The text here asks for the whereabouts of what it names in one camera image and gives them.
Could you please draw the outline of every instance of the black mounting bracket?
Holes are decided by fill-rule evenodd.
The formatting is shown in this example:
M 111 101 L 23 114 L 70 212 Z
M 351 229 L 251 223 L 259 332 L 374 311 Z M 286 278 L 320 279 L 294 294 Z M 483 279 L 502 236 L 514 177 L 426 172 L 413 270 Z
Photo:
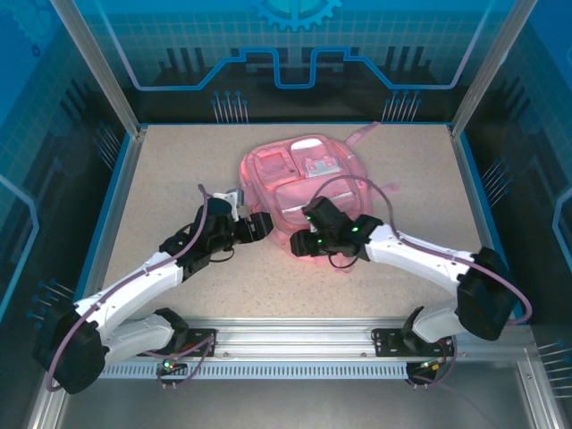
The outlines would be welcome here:
M 418 341 L 417 350 L 410 349 L 405 343 L 401 329 L 373 329 L 371 333 L 377 358 L 441 358 L 453 355 L 452 342 L 426 343 Z

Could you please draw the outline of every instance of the blue wall panel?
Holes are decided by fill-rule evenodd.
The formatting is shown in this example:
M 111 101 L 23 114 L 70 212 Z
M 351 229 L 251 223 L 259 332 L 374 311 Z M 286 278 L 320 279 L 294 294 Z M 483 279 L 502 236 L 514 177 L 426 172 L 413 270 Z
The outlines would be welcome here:
M 58 283 L 76 288 L 124 129 L 49 2 L 1 2 L 0 40 L 0 427 L 16 428 L 42 316 L 70 300 Z
M 79 6 L 141 121 L 307 122 L 450 120 L 512 3 Z

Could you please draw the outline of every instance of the black cable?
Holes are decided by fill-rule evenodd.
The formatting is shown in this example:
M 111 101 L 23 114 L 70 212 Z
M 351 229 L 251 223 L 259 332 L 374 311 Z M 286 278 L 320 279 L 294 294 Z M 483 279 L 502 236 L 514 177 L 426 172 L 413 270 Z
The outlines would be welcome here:
M 338 270 L 345 270 L 346 268 L 350 268 L 351 266 L 353 266 L 357 261 L 358 261 L 359 257 L 356 257 L 353 261 L 351 261 L 349 264 L 344 265 L 344 266 L 337 266 L 333 261 L 332 261 L 332 255 L 328 255 L 328 261 L 330 261 L 330 265 L 333 266 L 334 268 L 337 268 Z
M 229 257 L 226 257 L 225 259 L 211 259 L 211 262 L 218 264 L 221 262 L 226 262 L 226 261 L 230 261 L 232 259 L 232 257 L 234 256 L 234 248 L 231 248 L 232 254 Z

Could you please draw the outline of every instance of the glass panel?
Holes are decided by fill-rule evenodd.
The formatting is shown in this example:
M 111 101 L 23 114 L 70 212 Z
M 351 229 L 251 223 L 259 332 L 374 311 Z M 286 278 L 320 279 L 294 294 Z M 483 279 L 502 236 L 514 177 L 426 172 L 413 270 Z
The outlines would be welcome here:
M 142 122 L 450 121 L 513 0 L 78 0 Z
M 538 2 L 466 129 L 500 243 L 532 300 L 540 345 L 572 342 L 570 16 L 570 2 Z
M 0 427 L 12 428 L 43 373 L 37 329 L 78 286 L 125 131 L 49 2 L 2 2 L 0 40 Z

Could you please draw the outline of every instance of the aluminum frame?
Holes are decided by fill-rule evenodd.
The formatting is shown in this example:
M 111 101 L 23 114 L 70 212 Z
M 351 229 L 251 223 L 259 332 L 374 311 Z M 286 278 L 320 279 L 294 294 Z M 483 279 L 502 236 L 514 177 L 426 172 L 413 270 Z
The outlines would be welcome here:
M 129 101 L 123 94 L 114 73 L 109 67 L 103 52 L 99 48 L 88 24 L 73 0 L 50 0 L 63 25 L 68 30 L 81 56 L 104 91 L 111 107 L 115 110 L 125 130 L 132 137 L 139 135 L 140 125 Z
M 538 0 L 515 0 L 499 34 L 492 42 L 491 49 L 471 82 L 465 97 L 458 107 L 451 123 L 452 135 L 458 138 L 473 116 L 476 107 L 483 99 L 484 93 L 491 85 L 492 79 L 509 54 L 509 50 L 517 40 L 520 30 L 525 26 L 528 16 L 533 11 Z

